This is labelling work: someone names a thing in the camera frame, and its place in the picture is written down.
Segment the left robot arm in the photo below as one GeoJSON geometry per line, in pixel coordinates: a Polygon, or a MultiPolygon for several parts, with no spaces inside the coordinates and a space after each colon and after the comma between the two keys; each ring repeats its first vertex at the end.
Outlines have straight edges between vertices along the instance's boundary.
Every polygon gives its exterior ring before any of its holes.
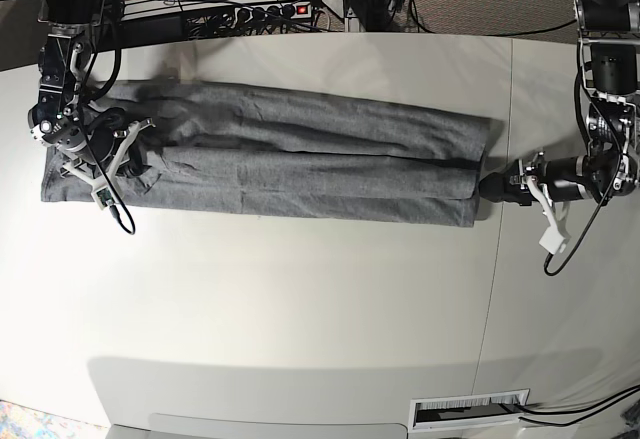
{"type": "Polygon", "coordinates": [[[519,159],[486,176],[479,194],[530,206],[532,185],[553,203],[607,204],[639,183],[639,0],[574,0],[578,25],[574,109],[583,155],[519,159]]]}

